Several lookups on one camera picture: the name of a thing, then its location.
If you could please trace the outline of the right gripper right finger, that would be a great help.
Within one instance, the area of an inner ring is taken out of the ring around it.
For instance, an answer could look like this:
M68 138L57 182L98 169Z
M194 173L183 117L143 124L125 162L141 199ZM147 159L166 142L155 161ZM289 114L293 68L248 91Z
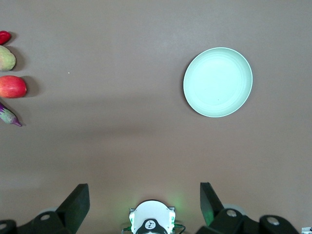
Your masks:
M285 218L264 215L259 221L250 219L237 209L225 208L209 182L200 184L200 208L206 225L198 234L297 234Z

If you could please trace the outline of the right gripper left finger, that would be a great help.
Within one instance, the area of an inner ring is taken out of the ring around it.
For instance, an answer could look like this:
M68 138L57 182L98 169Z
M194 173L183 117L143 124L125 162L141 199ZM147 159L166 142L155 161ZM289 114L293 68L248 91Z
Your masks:
M90 209L88 184L79 184L55 211L46 211L18 226L12 219L0 221L2 234L75 234Z

